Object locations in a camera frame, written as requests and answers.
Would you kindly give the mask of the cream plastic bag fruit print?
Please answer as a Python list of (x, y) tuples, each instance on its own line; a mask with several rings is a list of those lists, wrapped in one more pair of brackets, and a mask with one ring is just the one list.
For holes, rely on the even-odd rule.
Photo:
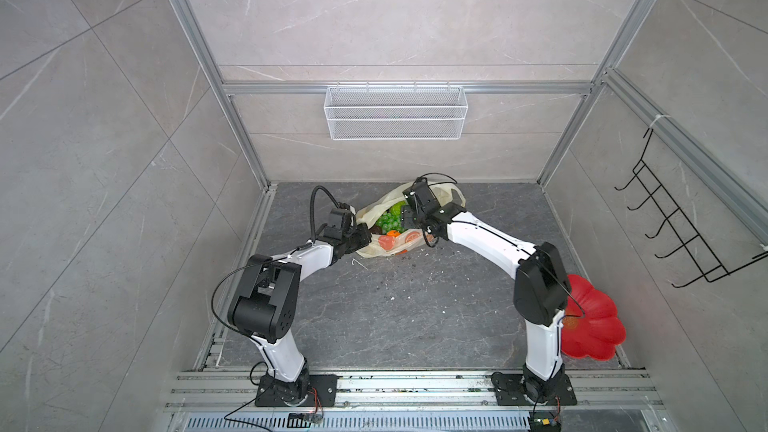
[(410, 187), (411, 183), (401, 184), (356, 212), (357, 222), (366, 225), (372, 236), (371, 243), (357, 251), (362, 258), (404, 254), (439, 241), (414, 223), (415, 213), (408, 208), (405, 196)]

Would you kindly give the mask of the red flower-shaped plastic plate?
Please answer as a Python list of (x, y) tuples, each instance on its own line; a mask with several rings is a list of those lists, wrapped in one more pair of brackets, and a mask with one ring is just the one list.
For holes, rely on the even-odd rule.
[(562, 329), (562, 353), (575, 358), (611, 360), (626, 339), (614, 301), (587, 279), (569, 274), (568, 299)]

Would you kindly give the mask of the red fake strawberry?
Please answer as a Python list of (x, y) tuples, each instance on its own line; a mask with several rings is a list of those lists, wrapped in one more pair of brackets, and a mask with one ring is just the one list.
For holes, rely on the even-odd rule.
[(384, 251), (391, 251), (397, 246), (397, 238), (390, 235), (380, 235), (378, 244)]

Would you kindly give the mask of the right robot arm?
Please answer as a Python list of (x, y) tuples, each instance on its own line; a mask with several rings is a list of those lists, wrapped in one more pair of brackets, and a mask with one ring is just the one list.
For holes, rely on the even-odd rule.
[(415, 179), (403, 195), (415, 224), (425, 234), (478, 253), (512, 278), (513, 305), (525, 320), (523, 391), (536, 405), (552, 400), (565, 378), (562, 327), (571, 293), (557, 247), (517, 239), (456, 202), (440, 204), (424, 177)]

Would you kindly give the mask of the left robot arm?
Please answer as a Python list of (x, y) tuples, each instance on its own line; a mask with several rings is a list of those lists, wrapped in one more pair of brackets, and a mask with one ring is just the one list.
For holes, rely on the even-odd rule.
[(298, 350), (291, 327), (301, 281), (335, 264), (341, 257), (371, 243), (371, 234), (341, 204), (314, 239), (281, 256), (252, 256), (227, 310), (228, 324), (259, 350), (266, 366), (266, 384), (289, 406), (310, 393), (306, 358)]

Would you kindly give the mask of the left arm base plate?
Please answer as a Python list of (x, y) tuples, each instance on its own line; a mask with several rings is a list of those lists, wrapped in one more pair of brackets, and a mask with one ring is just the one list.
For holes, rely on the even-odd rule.
[(314, 407), (335, 404), (339, 377), (330, 374), (300, 376), (296, 382), (283, 382), (268, 374), (260, 378), (255, 399), (256, 407)]

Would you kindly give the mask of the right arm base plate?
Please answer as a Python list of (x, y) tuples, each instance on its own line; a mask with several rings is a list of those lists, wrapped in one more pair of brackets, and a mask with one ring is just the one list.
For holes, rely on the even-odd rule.
[(522, 373), (494, 372), (491, 383), (499, 406), (573, 406), (577, 398), (570, 378), (561, 368), (552, 378), (544, 380), (524, 369)]

